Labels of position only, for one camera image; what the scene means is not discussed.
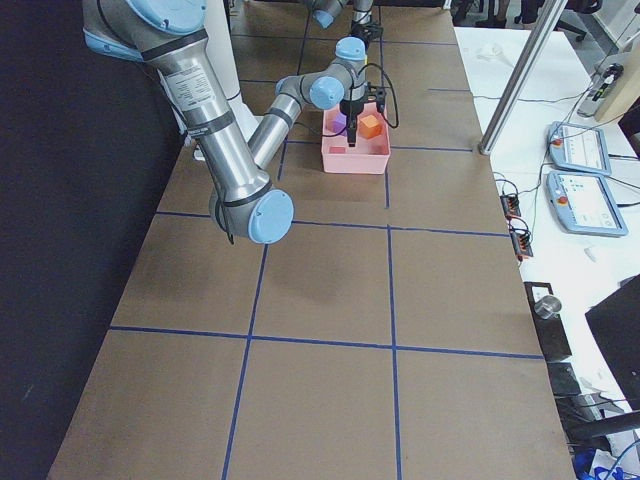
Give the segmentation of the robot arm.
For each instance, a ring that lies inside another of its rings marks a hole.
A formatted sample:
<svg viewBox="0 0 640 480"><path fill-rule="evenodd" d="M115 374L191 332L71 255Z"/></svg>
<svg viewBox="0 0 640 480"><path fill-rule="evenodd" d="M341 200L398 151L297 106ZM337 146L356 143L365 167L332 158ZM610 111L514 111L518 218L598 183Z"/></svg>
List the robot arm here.
<svg viewBox="0 0 640 480"><path fill-rule="evenodd" d="M294 205L273 188L265 168L308 104L338 107L346 116L347 142L356 144L357 117L373 95L366 80L367 48L381 36L372 4L356 1L349 36L320 72L289 76L251 137L244 137L206 53L214 28L205 24L205 1L85 1L83 32L90 50L140 62L165 80L169 105L197 142L214 183L210 213L229 239L272 244L289 231Z"/></svg>
<svg viewBox="0 0 640 480"><path fill-rule="evenodd" d="M342 13L348 1L304 0L301 1L311 17L322 29L328 29ZM372 18L372 0L354 0L349 35L362 40L366 47L374 40L380 40L384 29Z"/></svg>

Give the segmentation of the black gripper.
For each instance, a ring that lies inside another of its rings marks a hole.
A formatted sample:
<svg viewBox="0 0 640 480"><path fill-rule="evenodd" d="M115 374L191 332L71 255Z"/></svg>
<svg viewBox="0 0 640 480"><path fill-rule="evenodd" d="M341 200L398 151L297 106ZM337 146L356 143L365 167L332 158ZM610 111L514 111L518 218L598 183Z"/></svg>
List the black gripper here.
<svg viewBox="0 0 640 480"><path fill-rule="evenodd" d="M373 41L381 39L383 32L383 26L374 20L369 20L365 23L351 22L350 36L362 40L366 48Z"/></svg>
<svg viewBox="0 0 640 480"><path fill-rule="evenodd" d="M365 83L360 87L354 87L349 90L346 97L339 104L340 112L347 117L346 138L349 147L356 145L357 116L364 111L364 105L367 103L374 103L376 111L383 114L386 108L385 88Z"/></svg>

